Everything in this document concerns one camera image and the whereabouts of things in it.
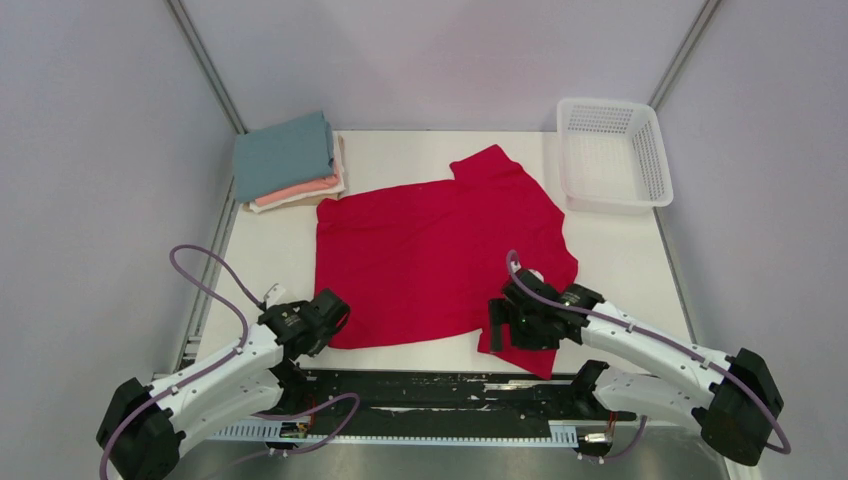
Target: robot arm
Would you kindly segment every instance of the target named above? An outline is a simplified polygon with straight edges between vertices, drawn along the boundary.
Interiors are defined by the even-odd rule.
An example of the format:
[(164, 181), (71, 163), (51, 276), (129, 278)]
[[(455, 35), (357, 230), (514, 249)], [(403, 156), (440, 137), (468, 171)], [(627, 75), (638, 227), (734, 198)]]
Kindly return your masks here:
[[(610, 411), (634, 412), (700, 431), (706, 443), (725, 457), (744, 465), (757, 464), (772, 423), (745, 392), (711, 365), (738, 377), (776, 418), (783, 399), (761, 357), (745, 349), (732, 357), (672, 339), (581, 285), (572, 284), (560, 293), (530, 270), (517, 269), (514, 274), (522, 285), (509, 281), (503, 288), (505, 299), (489, 303), (492, 351), (502, 348), (500, 332), (506, 326), (516, 348), (558, 348), (561, 340), (569, 339), (613, 353), (657, 376), (629, 374), (590, 361), (575, 380), (583, 385), (589, 401)], [(528, 290), (576, 308), (552, 308)], [(694, 358), (693, 352), (702, 358)]]
[[(330, 290), (311, 302), (265, 308), (243, 347), (222, 348), (201, 362), (147, 385), (133, 378), (118, 387), (97, 432), (104, 447), (118, 425), (140, 405), (170, 392), (145, 409), (115, 442), (109, 460), (124, 480), (164, 478), (203, 439), (257, 412), (278, 405), (300, 355), (317, 355), (347, 322), (350, 308)], [(181, 379), (217, 369), (184, 388)]]

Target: white plastic clip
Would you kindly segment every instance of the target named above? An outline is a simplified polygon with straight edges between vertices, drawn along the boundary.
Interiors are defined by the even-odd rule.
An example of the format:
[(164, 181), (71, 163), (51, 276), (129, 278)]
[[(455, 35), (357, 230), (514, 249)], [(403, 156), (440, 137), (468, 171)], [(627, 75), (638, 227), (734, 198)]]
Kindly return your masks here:
[(283, 296), (286, 294), (286, 289), (280, 285), (279, 283), (275, 283), (271, 288), (265, 292), (265, 295), (262, 297), (262, 300), (265, 301), (265, 305), (267, 307), (273, 307), (274, 305), (280, 304), (280, 300), (282, 300)]

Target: gray-blue folded towel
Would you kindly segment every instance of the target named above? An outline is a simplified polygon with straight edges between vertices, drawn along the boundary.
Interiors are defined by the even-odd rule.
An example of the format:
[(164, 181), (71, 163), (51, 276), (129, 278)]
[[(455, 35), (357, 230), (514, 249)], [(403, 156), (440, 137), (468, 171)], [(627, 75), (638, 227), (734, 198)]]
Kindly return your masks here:
[(324, 113), (239, 135), (233, 173), (239, 203), (332, 175), (333, 131)]

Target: pink folded cloth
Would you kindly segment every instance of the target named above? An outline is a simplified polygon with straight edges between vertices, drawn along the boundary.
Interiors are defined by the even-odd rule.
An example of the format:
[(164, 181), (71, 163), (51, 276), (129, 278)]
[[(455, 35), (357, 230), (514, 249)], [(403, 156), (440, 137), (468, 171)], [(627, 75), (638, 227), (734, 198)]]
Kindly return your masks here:
[(270, 205), (274, 202), (279, 202), (280, 200), (285, 200), (295, 195), (300, 195), (303, 193), (312, 193), (317, 192), (319, 190), (333, 188), (339, 184), (339, 162), (333, 162), (333, 172), (334, 173), (329, 177), (316, 178), (315, 180), (311, 180), (305, 183), (292, 185), (291, 187), (286, 187), (282, 190), (277, 190), (274, 193), (269, 193), (264, 197), (259, 197), (254, 201), (256, 202), (257, 206), (264, 207), (265, 205)]

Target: metal frame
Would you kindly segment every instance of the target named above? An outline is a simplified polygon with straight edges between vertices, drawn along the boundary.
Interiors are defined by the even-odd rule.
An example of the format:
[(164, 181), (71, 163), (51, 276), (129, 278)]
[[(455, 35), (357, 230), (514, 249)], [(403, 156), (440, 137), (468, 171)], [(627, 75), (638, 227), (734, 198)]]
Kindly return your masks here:
[[(663, 74), (662, 80), (660, 80), (660, 83), (651, 95), (651, 99), (648, 101), (648, 105), (657, 111), (657, 116), (660, 116), (660, 109), (663, 102), (674, 88), (674, 84), (676, 83), (680, 72), (685, 67), (687, 60), (689, 60), (692, 55), (692, 51), (698, 45), (698, 41), (709, 26), (710, 21), (713, 19), (713, 16), (721, 3), (722, 0), (706, 0), (703, 7), (701, 7), (701, 11), (698, 12), (698, 16), (695, 17), (695, 21), (692, 22), (692, 25), (689, 27), (689, 31), (686, 32), (686, 37), (683, 38), (683, 42), (681, 42), (680, 47), (671, 59), (671, 63), (668, 64), (668, 68), (666, 69), (665, 74)], [(698, 339), (695, 335), (695, 329), (692, 327), (692, 314), (687, 306), (689, 292), (680, 280), (680, 270), (677, 267), (677, 265), (680, 264), (680, 257), (677, 255), (677, 250), (674, 246), (669, 243), (668, 236), (665, 233), (665, 225), (667, 221), (665, 219), (663, 208), (654, 208), (654, 219), (657, 222), (657, 228), (660, 232), (665, 256), (668, 258), (668, 266), (671, 269), (671, 277), (674, 281), (674, 288), (677, 290), (677, 298), (680, 299), (680, 308), (683, 310), (683, 317), (686, 320), (686, 328), (689, 329), (689, 336), (692, 338), (692, 341), (697, 343)]]
[[(209, 53), (200, 39), (200, 34), (197, 32), (194, 23), (191, 21), (191, 16), (188, 14), (182, 0), (165, 0), (165, 4), (171, 10), (174, 21), (183, 33), (186, 43), (194, 54), (194, 58), (197, 60), (198, 66), (206, 76), (206, 80), (209, 82), (209, 87), (215, 94), (215, 98), (221, 106), (221, 111), (227, 118), (227, 121), (230, 122), (230, 126), (232, 126), (233, 131), (236, 135), (247, 133), (247, 127), (245, 127), (244, 122), (242, 122), (235, 103), (230, 97), (230, 94), (227, 92), (227, 88), (224, 86), (224, 82), (221, 80), (218, 71), (215, 69), (215, 64), (212, 63), (212, 59), (209, 57)], [(215, 226), (215, 231), (212, 236), (212, 244), (210, 246), (210, 249), (213, 252), (221, 256), (226, 253), (227, 244), (230, 239), (230, 232), (233, 229), (233, 223), (235, 223), (236, 219), (236, 209), (238, 208), (233, 188), (234, 179), (231, 178), (230, 183), (227, 186), (224, 205), (222, 206), (221, 213), (218, 216), (218, 224)], [(211, 258), (207, 258), (203, 266), (203, 274), (200, 277), (200, 281), (204, 285), (215, 285), (218, 281), (218, 274), (220, 271), (221, 266)], [(197, 357), (197, 348), (200, 345), (200, 335), (203, 333), (203, 325), (206, 316), (209, 313), (210, 306), (211, 300), (209, 296), (200, 290), (197, 290), (191, 306), (191, 313), (189, 314), (188, 327), (186, 328), (182, 347), (173, 371), (181, 370), (194, 363), (194, 360)]]

